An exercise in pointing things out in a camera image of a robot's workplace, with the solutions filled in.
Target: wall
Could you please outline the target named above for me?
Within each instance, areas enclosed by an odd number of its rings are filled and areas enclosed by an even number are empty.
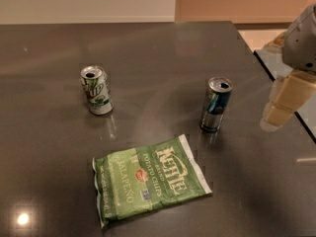
[[[174,21],[176,0],[0,0],[0,24]]]
[[[316,0],[177,0],[176,21],[292,22]]]

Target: can label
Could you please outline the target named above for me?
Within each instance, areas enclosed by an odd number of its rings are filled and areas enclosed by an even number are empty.
[[[203,130],[219,130],[231,91],[232,83],[228,79],[209,79],[199,124]]]
[[[104,115],[113,108],[108,75],[100,66],[88,66],[81,71],[81,85],[91,113]]]

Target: can lid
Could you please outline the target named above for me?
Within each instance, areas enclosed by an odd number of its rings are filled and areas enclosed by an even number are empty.
[[[102,75],[103,69],[100,66],[93,65],[81,70],[81,77],[85,79],[96,79]]]
[[[233,89],[233,84],[227,78],[213,77],[208,80],[208,87],[215,92],[226,93]]]

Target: green bag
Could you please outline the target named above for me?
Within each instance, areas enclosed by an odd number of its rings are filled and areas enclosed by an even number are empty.
[[[101,226],[210,194],[184,135],[93,159]]]

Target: brown wall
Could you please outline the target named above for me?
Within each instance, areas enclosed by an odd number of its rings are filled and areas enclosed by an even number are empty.
[[[176,0],[176,21],[286,23],[316,0]]]

